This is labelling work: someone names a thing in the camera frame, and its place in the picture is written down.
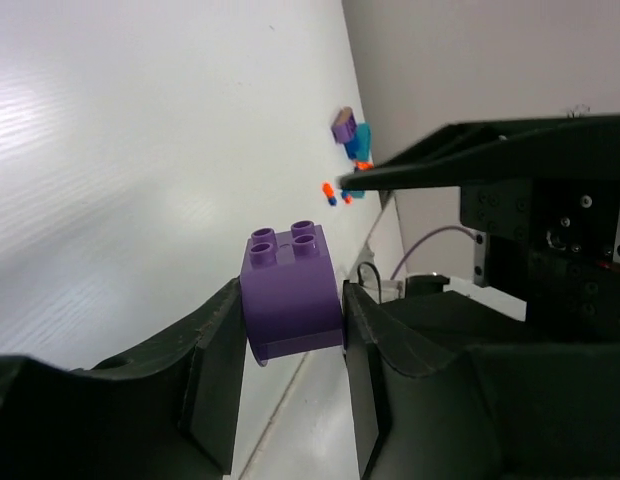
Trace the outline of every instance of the purple cable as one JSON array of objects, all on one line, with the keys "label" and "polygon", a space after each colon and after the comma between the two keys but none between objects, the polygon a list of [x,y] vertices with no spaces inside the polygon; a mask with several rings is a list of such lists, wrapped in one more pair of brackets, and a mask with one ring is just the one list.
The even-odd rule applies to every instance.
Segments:
[{"label": "purple cable", "polygon": [[457,231],[457,232],[461,232],[461,233],[465,233],[473,241],[476,239],[474,233],[472,233],[472,230],[460,227],[458,225],[446,225],[445,227],[439,227],[439,228],[431,231],[430,233],[427,233],[426,235],[424,235],[413,246],[411,246],[410,249],[408,249],[408,251],[405,253],[403,258],[399,261],[399,265],[397,265],[397,268],[395,268],[394,272],[392,272],[392,276],[390,277],[390,280],[394,280],[396,278],[396,276],[399,274],[399,270],[401,270],[401,267],[403,267],[403,264],[406,263],[408,258],[410,258],[410,255],[412,255],[417,248],[419,248],[421,245],[423,245],[423,243],[426,240],[428,240],[429,238],[434,237],[435,235],[437,235],[439,233],[448,232],[448,231],[452,231],[452,230]]}]

